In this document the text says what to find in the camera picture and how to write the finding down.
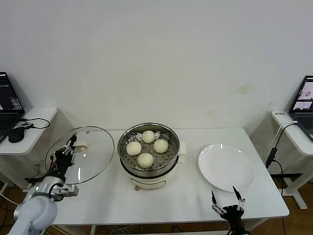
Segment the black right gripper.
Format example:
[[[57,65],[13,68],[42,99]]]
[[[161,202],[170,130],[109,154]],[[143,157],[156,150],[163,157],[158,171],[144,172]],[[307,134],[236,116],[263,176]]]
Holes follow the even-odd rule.
[[[241,196],[241,194],[236,190],[234,186],[233,190],[238,199],[237,206],[226,206],[220,208],[215,198],[214,192],[211,191],[211,199],[212,199],[212,209],[221,216],[221,218],[228,221],[229,224],[229,231],[228,235],[248,235],[249,231],[246,230],[241,217],[244,214],[244,204],[245,199]]]

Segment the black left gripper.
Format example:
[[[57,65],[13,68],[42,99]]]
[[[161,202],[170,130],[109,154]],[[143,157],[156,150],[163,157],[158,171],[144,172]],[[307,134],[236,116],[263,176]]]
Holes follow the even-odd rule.
[[[77,141],[77,136],[71,136],[65,145],[65,149],[56,150],[56,167],[51,170],[52,176],[65,176],[67,169],[73,165],[72,161],[75,158],[74,143]]]

